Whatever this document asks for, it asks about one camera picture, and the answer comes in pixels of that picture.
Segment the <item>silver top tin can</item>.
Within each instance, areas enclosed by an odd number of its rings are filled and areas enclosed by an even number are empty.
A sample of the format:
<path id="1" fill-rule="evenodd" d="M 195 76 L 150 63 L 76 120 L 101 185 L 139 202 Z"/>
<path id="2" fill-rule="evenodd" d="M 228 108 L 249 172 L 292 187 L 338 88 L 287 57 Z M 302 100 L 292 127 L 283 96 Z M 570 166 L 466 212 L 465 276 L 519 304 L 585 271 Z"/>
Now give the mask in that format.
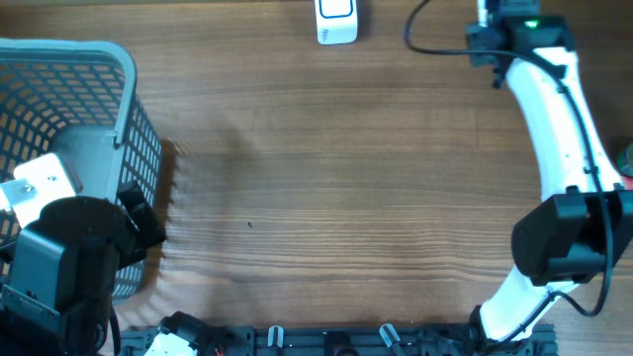
<path id="1" fill-rule="evenodd" d="M 619 151 L 616 164 L 623 176 L 633 178 L 633 143 L 627 144 Z"/>

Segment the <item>red juice carton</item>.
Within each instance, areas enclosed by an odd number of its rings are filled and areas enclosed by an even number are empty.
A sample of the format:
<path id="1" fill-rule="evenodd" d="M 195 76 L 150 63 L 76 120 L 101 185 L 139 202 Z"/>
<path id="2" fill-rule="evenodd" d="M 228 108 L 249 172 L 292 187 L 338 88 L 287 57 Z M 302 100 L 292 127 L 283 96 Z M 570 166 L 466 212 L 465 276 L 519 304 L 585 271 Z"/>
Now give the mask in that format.
<path id="1" fill-rule="evenodd" d="M 631 177 L 622 177 L 623 184 L 627 190 L 633 189 L 633 179 Z"/>

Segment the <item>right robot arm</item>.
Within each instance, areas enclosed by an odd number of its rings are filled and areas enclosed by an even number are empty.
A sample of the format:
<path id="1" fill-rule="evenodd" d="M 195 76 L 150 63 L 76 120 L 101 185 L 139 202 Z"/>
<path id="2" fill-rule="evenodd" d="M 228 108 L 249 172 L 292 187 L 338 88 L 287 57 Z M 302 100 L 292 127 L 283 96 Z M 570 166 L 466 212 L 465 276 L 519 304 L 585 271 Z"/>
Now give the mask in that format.
<path id="1" fill-rule="evenodd" d="M 466 36 L 472 64 L 492 65 L 518 102 L 540 174 L 541 203 L 512 230 L 514 265 L 474 313 L 483 349 L 503 352 L 578 286 L 600 275 L 609 287 L 632 238 L 632 193 L 596 132 L 563 17 L 537 1 L 481 1 Z"/>

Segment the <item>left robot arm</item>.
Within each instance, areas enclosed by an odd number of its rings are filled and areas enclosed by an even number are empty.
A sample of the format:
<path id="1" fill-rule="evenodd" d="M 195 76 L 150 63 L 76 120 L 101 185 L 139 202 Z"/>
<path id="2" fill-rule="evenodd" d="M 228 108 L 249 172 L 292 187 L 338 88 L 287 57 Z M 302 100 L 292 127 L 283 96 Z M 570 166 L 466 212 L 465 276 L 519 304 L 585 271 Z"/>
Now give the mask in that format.
<path id="1" fill-rule="evenodd" d="M 98 355 L 111 340 L 117 355 L 150 355 L 160 339 L 203 354 L 206 340 L 180 316 L 140 345 L 122 335 L 117 274 L 144 260 L 166 232 L 138 183 L 125 184 L 117 198 L 57 199 L 2 245 L 1 259 L 11 265 L 1 281 L 2 354 Z"/>

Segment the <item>white barcode scanner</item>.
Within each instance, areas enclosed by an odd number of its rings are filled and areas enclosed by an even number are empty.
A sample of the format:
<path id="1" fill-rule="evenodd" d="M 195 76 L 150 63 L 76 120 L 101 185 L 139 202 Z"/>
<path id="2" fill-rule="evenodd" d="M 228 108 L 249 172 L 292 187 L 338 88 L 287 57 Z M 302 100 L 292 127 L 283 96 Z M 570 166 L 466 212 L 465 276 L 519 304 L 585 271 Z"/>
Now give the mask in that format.
<path id="1" fill-rule="evenodd" d="M 356 0 L 315 0 L 317 41 L 321 45 L 346 45 L 357 40 Z"/>

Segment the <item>grey plastic mesh basket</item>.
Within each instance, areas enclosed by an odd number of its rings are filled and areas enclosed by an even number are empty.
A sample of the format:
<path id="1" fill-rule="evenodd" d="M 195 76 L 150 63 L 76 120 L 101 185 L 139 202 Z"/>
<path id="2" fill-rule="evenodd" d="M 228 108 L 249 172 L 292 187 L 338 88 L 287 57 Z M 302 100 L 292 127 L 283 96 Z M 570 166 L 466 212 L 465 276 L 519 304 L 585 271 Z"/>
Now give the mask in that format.
<path id="1" fill-rule="evenodd" d="M 136 92 L 136 64 L 110 42 L 1 41 L 1 180 L 55 153 L 81 195 L 117 205 L 135 183 L 155 204 L 162 144 Z"/>

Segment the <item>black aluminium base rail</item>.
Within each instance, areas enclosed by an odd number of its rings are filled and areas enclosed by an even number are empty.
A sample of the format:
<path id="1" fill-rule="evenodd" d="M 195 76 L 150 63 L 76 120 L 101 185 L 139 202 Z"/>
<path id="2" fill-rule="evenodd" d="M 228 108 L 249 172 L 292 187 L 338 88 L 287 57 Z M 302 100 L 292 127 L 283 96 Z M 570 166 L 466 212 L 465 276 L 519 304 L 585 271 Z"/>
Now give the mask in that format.
<path id="1" fill-rule="evenodd" d="M 334 355 L 347 347 L 347 355 L 396 355 L 380 336 L 378 328 L 285 328 L 283 346 L 268 345 L 268 330 L 252 326 L 210 327 L 210 348 L 204 355 Z M 469 336 L 466 324 L 423 324 L 396 327 L 405 355 L 466 355 Z M 119 355 L 144 355 L 157 334 L 156 327 L 122 333 Z M 554 325 L 538 324 L 532 336 L 515 351 L 498 350 L 491 355 L 556 356 L 559 345 Z"/>

